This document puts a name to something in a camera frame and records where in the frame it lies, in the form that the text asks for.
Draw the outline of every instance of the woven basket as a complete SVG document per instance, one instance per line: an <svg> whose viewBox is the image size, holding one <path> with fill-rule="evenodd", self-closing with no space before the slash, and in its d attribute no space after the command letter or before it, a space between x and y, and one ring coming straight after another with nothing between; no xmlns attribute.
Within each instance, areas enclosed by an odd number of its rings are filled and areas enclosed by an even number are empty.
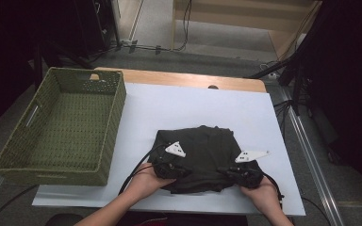
<svg viewBox="0 0 362 226"><path fill-rule="evenodd" d="M106 185L125 95L121 72L51 68L0 153L0 175Z"/></svg>

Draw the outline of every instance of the white table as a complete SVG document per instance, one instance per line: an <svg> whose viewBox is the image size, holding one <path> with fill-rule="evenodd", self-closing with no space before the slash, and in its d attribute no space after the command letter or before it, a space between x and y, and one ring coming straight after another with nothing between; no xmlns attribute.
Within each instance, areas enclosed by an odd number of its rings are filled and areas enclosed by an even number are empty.
<svg viewBox="0 0 362 226"><path fill-rule="evenodd" d="M280 186L284 212L303 216L304 207L268 93L126 83L127 97L107 186L40 186L33 205L102 207L151 149L157 130L200 125L234 131L242 150L269 150L260 167ZM159 190L131 210L255 214L236 186L220 193L172 195Z"/></svg>

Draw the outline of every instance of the fabric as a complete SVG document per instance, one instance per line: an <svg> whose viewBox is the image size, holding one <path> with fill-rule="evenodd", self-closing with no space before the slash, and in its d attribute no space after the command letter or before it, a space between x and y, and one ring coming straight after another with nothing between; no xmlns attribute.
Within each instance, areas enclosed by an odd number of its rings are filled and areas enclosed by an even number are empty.
<svg viewBox="0 0 362 226"><path fill-rule="evenodd" d="M208 190L220 192L235 183L217 171L218 167L234 167L235 159L241 152L231 130L204 125L180 130L159 130L154 147L176 141L179 141L186 157L166 153L162 147L151 153L148 162L153 165L159 162L171 162L191 169L192 173L162 187L163 189L170 190L173 194Z"/></svg>

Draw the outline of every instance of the table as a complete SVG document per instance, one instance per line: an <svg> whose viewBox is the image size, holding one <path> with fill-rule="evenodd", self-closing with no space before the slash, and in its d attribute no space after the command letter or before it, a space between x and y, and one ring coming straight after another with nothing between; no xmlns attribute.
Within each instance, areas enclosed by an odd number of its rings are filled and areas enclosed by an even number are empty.
<svg viewBox="0 0 362 226"><path fill-rule="evenodd" d="M173 0L172 47L175 20L184 20L188 3L189 0ZM313 0L193 0L189 20L269 30L281 60L311 27L320 5L321 1Z"/></svg>
<svg viewBox="0 0 362 226"><path fill-rule="evenodd" d="M158 129L187 128L204 124L223 128L229 126L235 132L235 138L242 150L270 150L269 157L258 160L260 167L277 181L285 194L285 213L293 216L304 215L270 96L264 92L261 81L184 73L122 71L127 97L108 185L40 186L33 201L34 205L104 206L117 195L125 177L152 147ZM220 90L200 89L210 85L218 86ZM253 106L257 107L255 111L252 111ZM244 116L234 110L236 107ZM168 191L159 190L134 205L131 210L235 215L258 213L236 186L226 188L220 193L188 195L172 195Z"/></svg>

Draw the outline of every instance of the floor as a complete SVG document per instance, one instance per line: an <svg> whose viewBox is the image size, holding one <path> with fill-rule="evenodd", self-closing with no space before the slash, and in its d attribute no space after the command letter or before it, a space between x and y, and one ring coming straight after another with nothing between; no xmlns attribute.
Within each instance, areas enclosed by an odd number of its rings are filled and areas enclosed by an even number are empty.
<svg viewBox="0 0 362 226"><path fill-rule="evenodd" d="M171 15L163 13L170 11L171 4L169 2L171 1L144 1L133 35L133 40L137 40L138 45L170 47ZM185 38L181 25L182 22L178 22L175 46L182 44ZM273 60L276 60L276 55L266 30L189 23L189 42L186 50L182 53L162 52L156 54L155 51L140 49L131 51L122 48L117 52L106 53L94 62L93 66L242 77L259 72L267 67L268 62ZM274 104L288 98L291 87L279 87L272 77L263 77L262 80L265 82L266 89ZM26 91L1 118L0 150L33 93L33 88ZM333 222L332 225L362 225L361 175L349 166L335 165L328 161L326 146L316 125L303 106L301 113L302 116L299 117L299 121L304 126L304 134L308 138L307 142L320 167L323 181L334 198L337 213L340 214L341 221ZM307 159L307 154L302 145L304 143L300 137L302 134L297 133L295 129L296 118L291 112L286 116L285 126L286 147L302 196L315 203L323 212L327 212L327 208L324 208L326 202L321 196L321 190L319 190L321 186L318 185L313 175L313 169L310 167L310 161ZM27 188L27 186L17 186L7 181L1 183L0 206L8 200L8 197L13 197ZM43 225L47 219L57 213L70 212L86 216L94 211L89 208L31 207L30 203L35 192L35 189L31 190L2 212L0 225ZM315 205L304 201L304 208L306 216L293 218L295 225L327 225L325 217ZM270 225L262 216L248 216L247 218L250 225Z"/></svg>

